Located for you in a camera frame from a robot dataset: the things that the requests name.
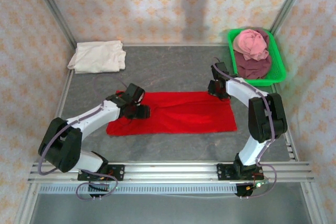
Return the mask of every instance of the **maroon towel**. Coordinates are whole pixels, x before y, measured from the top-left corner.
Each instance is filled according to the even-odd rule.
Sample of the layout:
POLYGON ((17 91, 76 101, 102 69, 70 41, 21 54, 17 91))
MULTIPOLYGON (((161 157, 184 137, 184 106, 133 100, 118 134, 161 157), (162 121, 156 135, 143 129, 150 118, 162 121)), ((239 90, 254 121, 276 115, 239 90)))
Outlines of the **maroon towel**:
MULTIPOLYGON (((264 38, 267 49, 269 44, 268 34, 262 29, 254 29, 264 38)), ((234 50, 238 74, 244 79, 256 80, 264 79, 272 66, 272 58, 269 55, 264 60, 245 60, 243 54, 234 50)))

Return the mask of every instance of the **fabric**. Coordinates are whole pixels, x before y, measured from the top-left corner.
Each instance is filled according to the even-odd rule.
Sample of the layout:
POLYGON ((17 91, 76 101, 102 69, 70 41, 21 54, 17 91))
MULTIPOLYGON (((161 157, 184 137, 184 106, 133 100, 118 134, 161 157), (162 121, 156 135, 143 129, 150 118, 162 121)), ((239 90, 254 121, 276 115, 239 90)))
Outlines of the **fabric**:
MULTIPOLYGON (((266 42, 267 48, 269 44, 269 36, 262 29, 255 29, 256 32, 262 35, 263 40, 266 42)), ((235 60, 237 65, 238 74, 244 79, 256 80, 264 79, 272 66, 272 57, 268 56, 264 60, 245 60, 243 54, 234 51, 235 60)))
POLYGON ((260 33, 252 29, 241 31, 233 41, 233 49, 245 60, 264 60, 268 57, 267 44, 260 33))
POLYGON ((107 134, 200 134, 237 130, 230 101, 221 101, 207 92, 146 93, 141 104, 150 106, 150 118, 120 118, 108 124, 107 134))
POLYGON ((119 72, 125 69, 125 56, 119 40, 77 43, 68 68, 75 73, 119 72))

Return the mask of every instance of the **white cloth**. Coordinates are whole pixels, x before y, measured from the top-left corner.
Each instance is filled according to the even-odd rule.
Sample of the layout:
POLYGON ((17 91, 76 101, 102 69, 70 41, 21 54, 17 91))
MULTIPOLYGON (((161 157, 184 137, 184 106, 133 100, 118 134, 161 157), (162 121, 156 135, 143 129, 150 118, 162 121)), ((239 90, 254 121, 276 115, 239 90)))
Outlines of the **white cloth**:
POLYGON ((75 73, 119 72, 125 69, 125 56, 119 40, 77 43, 68 68, 75 73))

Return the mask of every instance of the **green plastic tray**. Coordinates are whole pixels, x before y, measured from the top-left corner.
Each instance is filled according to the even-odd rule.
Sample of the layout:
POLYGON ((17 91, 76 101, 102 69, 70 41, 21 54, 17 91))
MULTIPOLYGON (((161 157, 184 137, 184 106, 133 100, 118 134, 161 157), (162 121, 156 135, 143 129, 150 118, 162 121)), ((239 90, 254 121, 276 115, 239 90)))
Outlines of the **green plastic tray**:
MULTIPOLYGON (((227 35, 227 40, 229 42, 229 48, 230 48, 230 54, 232 58, 232 63, 233 63, 233 70, 234 73, 238 74, 237 70, 237 65, 236 65, 236 59, 235 59, 235 54, 233 52, 233 40, 236 38, 236 36, 245 29, 232 29, 228 35, 227 35)), ((253 86, 270 86, 274 83, 282 82, 286 78, 286 70, 284 67, 284 64, 282 63, 282 59, 277 47, 277 44, 274 40, 273 35, 266 31, 265 32, 269 36, 269 45, 268 45, 268 51, 269 55, 272 57, 272 66, 271 70, 268 72, 266 77, 264 79, 259 79, 259 80, 246 80, 249 84, 253 86)))

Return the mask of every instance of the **crumpled cloth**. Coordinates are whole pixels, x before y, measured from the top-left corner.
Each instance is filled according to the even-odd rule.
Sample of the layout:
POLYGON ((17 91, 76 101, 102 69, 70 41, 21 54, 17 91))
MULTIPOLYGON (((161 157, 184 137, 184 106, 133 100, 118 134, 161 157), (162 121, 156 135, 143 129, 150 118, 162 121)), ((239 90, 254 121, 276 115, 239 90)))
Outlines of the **crumpled cloth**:
POLYGON ((77 43, 68 68, 75 73, 119 72, 125 69, 125 56, 119 40, 77 43))
POLYGON ((264 60, 268 57, 267 44, 262 35, 252 29, 241 31, 233 41, 233 49, 245 60, 264 60))
MULTIPOLYGON (((255 31, 261 34, 268 48, 269 44, 268 34, 262 29, 255 29, 255 31)), ((264 79, 272 66, 271 55, 268 56, 266 59, 257 61, 254 59, 245 60, 245 57, 242 53, 237 51, 234 51, 234 53, 238 74, 244 79, 249 80, 264 79)))

